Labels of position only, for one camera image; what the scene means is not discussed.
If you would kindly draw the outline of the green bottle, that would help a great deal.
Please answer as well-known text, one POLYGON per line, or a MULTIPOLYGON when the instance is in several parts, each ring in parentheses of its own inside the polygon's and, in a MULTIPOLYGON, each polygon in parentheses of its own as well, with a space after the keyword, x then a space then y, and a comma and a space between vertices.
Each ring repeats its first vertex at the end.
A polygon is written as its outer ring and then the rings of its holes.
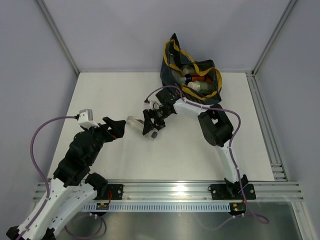
POLYGON ((184 66, 182 67, 182 72, 183 72, 183 75, 196 74, 196 70, 195 70, 192 66, 188 66, 188 65, 184 65, 184 66))
POLYGON ((216 90, 216 86, 213 82, 196 80, 196 81, 189 82, 187 86, 203 95, 210 95, 216 90))

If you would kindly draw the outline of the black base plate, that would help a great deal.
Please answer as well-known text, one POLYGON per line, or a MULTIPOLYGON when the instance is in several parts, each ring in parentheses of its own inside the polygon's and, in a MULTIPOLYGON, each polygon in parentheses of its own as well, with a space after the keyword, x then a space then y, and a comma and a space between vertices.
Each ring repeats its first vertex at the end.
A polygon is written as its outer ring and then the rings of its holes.
POLYGON ((122 200, 124 192, 123 184, 108 184, 102 188, 101 195, 98 197, 100 200, 122 200))
MULTIPOLYGON (((236 189, 234 193, 231 193, 227 189, 226 183, 215 183, 211 184, 208 187, 208 191, 211 193, 212 200, 243 200, 243 194, 239 189, 236 189)), ((253 184, 246 184, 243 187, 244 195, 247 200, 255 200, 256 197, 256 191, 253 184)))

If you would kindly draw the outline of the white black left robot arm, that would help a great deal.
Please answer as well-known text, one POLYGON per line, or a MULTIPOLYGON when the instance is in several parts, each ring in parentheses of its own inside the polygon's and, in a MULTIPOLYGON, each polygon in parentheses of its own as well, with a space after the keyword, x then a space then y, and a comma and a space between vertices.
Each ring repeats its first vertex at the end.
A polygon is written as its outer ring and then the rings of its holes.
POLYGON ((90 167, 105 143, 124 136, 126 121, 104 117, 103 124, 96 123, 87 110, 74 119, 82 131, 74 136, 52 180, 43 177, 45 194, 23 223, 9 228, 9 239, 54 240, 83 206, 107 195, 108 181, 96 172, 90 173, 90 167))

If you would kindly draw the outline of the orange spray bottle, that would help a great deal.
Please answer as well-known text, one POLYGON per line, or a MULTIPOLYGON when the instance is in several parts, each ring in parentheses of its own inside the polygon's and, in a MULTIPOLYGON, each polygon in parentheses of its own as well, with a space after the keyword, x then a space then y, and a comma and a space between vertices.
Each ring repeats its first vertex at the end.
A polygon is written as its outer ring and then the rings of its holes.
POLYGON ((205 76, 205 82, 207 82, 207 83, 213 83, 214 81, 213 81, 213 79, 210 77, 210 76, 205 76))

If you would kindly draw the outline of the aluminium mounting rail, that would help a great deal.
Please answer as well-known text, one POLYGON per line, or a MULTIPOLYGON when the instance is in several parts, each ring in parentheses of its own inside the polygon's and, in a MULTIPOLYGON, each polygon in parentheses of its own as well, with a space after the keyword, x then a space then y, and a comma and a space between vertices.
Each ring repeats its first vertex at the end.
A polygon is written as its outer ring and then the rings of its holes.
MULTIPOLYGON (((211 202, 209 186, 212 181, 123 181, 109 183, 123 185, 124 202, 211 202)), ((257 202, 302 202, 304 195, 297 182, 252 182, 257 202)))

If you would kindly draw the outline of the orange bottle blue cap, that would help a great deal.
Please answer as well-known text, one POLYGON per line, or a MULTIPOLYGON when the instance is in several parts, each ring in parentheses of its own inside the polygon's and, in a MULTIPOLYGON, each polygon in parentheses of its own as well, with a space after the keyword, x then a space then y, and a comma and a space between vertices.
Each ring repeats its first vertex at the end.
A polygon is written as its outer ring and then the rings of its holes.
POLYGON ((186 78, 186 82, 205 82, 205 76, 200 76, 196 74, 186 74, 184 77, 186 78))

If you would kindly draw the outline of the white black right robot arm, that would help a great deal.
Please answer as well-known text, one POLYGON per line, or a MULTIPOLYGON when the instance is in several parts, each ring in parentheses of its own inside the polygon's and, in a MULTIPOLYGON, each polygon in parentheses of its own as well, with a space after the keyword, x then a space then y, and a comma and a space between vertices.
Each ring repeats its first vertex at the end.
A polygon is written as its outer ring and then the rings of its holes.
POLYGON ((224 194, 232 200, 245 200, 245 187, 249 181, 241 172, 240 165, 233 153, 232 143, 241 126, 240 116, 219 104, 212 106, 195 103, 168 90, 163 86, 153 91, 158 101, 147 97, 144 102, 149 108, 143 111, 144 124, 142 134, 145 136, 153 130, 161 130, 166 126, 165 119, 175 114, 185 114, 197 118, 204 139, 215 147, 224 169, 224 187, 222 190, 210 188, 211 194, 224 194))

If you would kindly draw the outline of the navy canvas bag yellow handles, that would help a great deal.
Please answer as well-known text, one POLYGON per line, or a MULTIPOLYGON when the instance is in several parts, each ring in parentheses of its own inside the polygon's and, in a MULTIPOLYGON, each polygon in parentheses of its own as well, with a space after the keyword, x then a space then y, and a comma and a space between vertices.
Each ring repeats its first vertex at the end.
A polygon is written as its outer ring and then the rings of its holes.
POLYGON ((163 46, 160 68, 163 86, 176 86, 187 99, 204 104, 220 103, 223 78, 213 60, 196 61, 180 47, 175 33, 163 46))

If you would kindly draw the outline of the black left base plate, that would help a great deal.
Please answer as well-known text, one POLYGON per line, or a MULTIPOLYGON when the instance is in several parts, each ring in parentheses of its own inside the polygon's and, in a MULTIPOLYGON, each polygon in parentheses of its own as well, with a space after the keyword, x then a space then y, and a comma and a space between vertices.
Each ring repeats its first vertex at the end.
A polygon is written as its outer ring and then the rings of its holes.
POLYGON ((98 197, 100 200, 122 200, 124 192, 123 184, 108 184, 102 188, 101 195, 98 197))

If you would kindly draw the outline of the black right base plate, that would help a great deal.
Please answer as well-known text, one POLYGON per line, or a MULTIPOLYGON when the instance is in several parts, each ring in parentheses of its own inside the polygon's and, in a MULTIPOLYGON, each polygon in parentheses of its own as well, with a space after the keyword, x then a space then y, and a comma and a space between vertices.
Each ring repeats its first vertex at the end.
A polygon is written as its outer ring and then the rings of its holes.
MULTIPOLYGON (((234 193, 231 193, 227 189, 226 183, 215 183, 211 184, 208 187, 208 191, 211 193, 212 200, 243 200, 243 194, 239 189, 236 189, 234 193)), ((253 184, 246 184, 243 187, 244 195, 247 200, 255 200, 256 197, 256 191, 253 184)))

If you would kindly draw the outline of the green bottle front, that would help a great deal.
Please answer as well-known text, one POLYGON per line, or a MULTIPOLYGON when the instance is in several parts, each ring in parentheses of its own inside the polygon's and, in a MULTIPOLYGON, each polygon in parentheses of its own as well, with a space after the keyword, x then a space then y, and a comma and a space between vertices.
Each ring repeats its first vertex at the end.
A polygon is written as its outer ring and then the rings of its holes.
POLYGON ((188 65, 184 65, 184 66, 182 67, 182 72, 183 72, 183 75, 196 74, 196 70, 195 70, 192 66, 188 66, 188 65))

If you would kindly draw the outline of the clear square bottle black label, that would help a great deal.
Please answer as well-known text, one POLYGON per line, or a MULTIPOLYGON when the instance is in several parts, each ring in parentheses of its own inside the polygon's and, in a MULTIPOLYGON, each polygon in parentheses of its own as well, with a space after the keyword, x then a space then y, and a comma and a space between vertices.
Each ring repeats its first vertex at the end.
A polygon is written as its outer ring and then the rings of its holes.
POLYGON ((144 121, 135 116, 128 116, 126 119, 126 124, 139 135, 144 136, 145 138, 155 139, 158 136, 158 130, 155 128, 152 129, 150 132, 144 134, 144 121))

